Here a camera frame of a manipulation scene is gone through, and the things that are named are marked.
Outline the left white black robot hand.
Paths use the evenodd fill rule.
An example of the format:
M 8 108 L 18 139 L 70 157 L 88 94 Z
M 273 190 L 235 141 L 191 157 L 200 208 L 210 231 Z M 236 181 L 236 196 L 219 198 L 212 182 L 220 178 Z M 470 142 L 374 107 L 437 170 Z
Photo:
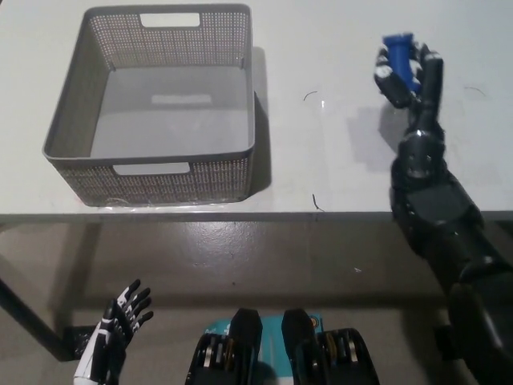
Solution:
M 151 290 L 141 290 L 139 279 L 109 301 L 79 360 L 74 385 L 118 384 L 127 357 L 127 347 L 141 326 L 154 313 Z

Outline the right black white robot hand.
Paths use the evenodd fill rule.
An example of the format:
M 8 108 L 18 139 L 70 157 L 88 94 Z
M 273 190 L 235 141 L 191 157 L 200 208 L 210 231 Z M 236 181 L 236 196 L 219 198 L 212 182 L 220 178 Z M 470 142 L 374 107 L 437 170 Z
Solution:
M 382 38 L 374 81 L 395 108 L 410 111 L 410 126 L 416 130 L 439 129 L 443 72 L 442 56 L 416 41 L 412 33 Z

